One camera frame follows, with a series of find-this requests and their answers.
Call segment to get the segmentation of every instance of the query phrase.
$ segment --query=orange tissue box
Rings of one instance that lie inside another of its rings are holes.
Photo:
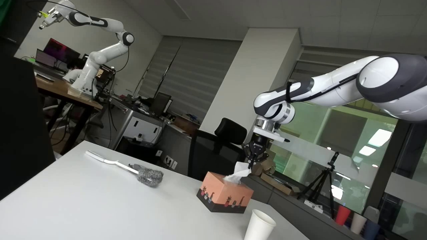
[[[208,172],[197,197],[211,212],[244,213],[254,191],[243,183],[225,181],[224,177]]]

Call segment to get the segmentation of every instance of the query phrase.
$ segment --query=robotic arm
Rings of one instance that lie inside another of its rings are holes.
[[[390,54],[370,56],[310,79],[258,95],[254,137],[245,146],[250,166],[263,156],[268,139],[286,141],[275,133],[276,123],[290,123],[293,102],[312,102],[325,107],[366,98],[388,114],[403,120],[427,120],[427,59],[425,56]]]
[[[110,18],[88,16],[83,12],[75,10],[74,4],[68,0],[61,0],[48,11],[47,14],[46,19],[39,27],[40,30],[66,19],[68,23],[73,26],[92,25],[116,33],[119,40],[118,43],[100,51],[91,52],[81,72],[79,70],[74,70],[74,72],[71,71],[64,76],[64,78],[67,79],[71,76],[75,76],[76,71],[80,72],[77,80],[71,87],[86,95],[96,96],[98,90],[96,88],[97,81],[95,76],[98,73],[100,65],[128,52],[129,46],[134,42],[134,36],[124,29],[122,22]]]

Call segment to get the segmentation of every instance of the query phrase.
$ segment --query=table leg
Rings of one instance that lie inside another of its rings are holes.
[[[68,138],[67,142],[65,143],[64,148],[62,149],[62,151],[60,153],[61,155],[64,155],[65,153],[67,153],[68,151],[70,151],[73,148],[73,145],[76,142],[80,132],[84,128],[88,119],[90,118],[93,109],[94,108],[91,106],[85,108],[82,115],[80,116],[79,121],[76,124],[76,127],[74,128],[74,131],[71,133],[70,137]]]
[[[55,125],[56,120],[58,119],[59,115],[61,115],[62,109],[65,107],[66,104],[67,104],[67,102],[64,100],[61,100],[59,102],[58,106],[56,107],[55,112],[53,113],[52,118],[49,120],[49,123],[47,124],[48,132],[50,132],[50,130],[52,130],[53,125]]]

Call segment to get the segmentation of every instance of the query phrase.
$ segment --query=wooden table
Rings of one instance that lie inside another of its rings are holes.
[[[64,148],[60,153],[61,155],[63,155],[73,147],[87,120],[90,118],[93,109],[102,109],[102,105],[91,100],[89,96],[83,95],[77,90],[70,88],[71,84],[64,80],[56,79],[54,82],[49,82],[38,76],[35,77],[35,80],[37,83],[38,91],[41,94],[61,100],[55,112],[53,113],[52,118],[47,124],[48,131],[50,131],[55,125],[56,120],[58,119],[59,115],[61,115],[62,109],[67,103],[72,103],[76,106],[81,106],[85,109],[82,115],[80,116],[80,119],[77,122],[76,127],[74,128],[74,131],[71,133],[70,137],[64,145]]]
[[[85,154],[164,173],[157,188]],[[197,198],[202,182],[83,141],[0,202],[0,238],[243,239],[252,210],[277,223],[270,240],[308,240],[270,205],[250,200],[243,214],[212,213]]]

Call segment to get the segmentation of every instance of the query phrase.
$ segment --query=white paper cup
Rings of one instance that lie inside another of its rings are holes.
[[[252,210],[251,220],[246,230],[245,240],[267,240],[276,222],[260,210]]]
[[[362,231],[363,226],[365,225],[366,218],[362,217],[361,215],[354,213],[353,221],[351,222],[350,230],[355,233],[359,234],[360,231]]]

